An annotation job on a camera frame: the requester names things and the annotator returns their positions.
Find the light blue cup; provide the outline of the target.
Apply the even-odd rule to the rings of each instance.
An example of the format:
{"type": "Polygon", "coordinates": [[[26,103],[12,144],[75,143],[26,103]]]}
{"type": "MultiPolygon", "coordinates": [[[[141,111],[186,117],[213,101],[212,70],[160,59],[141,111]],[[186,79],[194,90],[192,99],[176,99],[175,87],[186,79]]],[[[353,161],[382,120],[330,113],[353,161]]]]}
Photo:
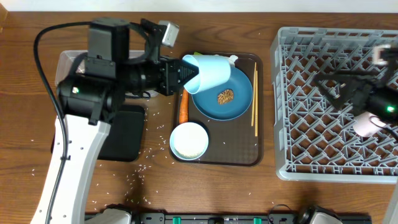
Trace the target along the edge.
{"type": "Polygon", "coordinates": [[[189,94],[226,83],[231,75],[231,64],[227,57],[220,55],[185,55],[183,61],[198,67],[198,75],[184,84],[189,94]]]}

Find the pink cup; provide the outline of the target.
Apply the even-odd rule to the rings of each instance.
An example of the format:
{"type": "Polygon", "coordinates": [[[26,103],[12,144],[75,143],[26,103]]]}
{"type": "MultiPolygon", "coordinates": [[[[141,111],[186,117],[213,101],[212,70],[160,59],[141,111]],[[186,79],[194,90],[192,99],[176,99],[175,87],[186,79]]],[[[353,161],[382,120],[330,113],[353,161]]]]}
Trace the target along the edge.
{"type": "Polygon", "coordinates": [[[365,138],[371,137],[387,126],[376,115],[369,112],[356,116],[354,120],[353,129],[355,133],[365,138]]]}

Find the dark blue plate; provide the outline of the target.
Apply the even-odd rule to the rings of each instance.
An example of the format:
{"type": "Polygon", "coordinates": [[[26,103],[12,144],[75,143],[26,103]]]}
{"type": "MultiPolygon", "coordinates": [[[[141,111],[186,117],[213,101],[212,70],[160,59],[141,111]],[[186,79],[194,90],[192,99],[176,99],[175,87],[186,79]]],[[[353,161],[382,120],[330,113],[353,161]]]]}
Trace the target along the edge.
{"type": "Polygon", "coordinates": [[[205,116],[218,121],[229,121],[241,116],[250,107],[252,84],[244,72],[233,67],[226,83],[192,95],[192,100],[205,116]],[[225,104],[219,104],[218,96],[226,90],[233,92],[233,99],[225,104]]]}

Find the orange carrot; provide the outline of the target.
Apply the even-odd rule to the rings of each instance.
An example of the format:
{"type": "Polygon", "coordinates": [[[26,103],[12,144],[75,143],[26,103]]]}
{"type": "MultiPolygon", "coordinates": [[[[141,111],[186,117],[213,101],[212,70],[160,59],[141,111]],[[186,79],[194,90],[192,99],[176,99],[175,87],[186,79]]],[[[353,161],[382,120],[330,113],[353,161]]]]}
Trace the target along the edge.
{"type": "Polygon", "coordinates": [[[188,99],[189,93],[186,89],[183,90],[182,99],[180,102],[179,123],[183,124],[188,121],[188,99]]]}

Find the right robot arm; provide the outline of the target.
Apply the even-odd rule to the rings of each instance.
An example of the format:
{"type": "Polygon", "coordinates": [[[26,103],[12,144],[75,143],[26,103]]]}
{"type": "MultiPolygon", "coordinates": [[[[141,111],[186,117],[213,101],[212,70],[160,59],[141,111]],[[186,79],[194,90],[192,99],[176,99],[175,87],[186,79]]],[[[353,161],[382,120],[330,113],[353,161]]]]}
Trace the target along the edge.
{"type": "Polygon", "coordinates": [[[387,85],[389,78],[378,79],[360,73],[316,75],[314,82],[334,108],[341,110],[345,103],[352,104],[355,116],[353,129],[362,137],[378,131],[391,135],[397,150],[397,90],[387,85]]]}

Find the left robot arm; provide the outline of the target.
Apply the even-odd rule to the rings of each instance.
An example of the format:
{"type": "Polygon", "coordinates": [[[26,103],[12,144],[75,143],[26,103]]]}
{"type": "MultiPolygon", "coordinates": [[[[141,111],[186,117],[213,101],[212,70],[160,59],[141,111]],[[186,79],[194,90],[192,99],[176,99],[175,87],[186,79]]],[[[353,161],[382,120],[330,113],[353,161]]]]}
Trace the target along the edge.
{"type": "Polygon", "coordinates": [[[96,160],[125,99],[173,95],[198,74],[197,66],[160,54],[177,39],[173,22],[102,17],[86,25],[88,50],[48,92],[55,137],[33,223],[83,223],[96,160]]]}

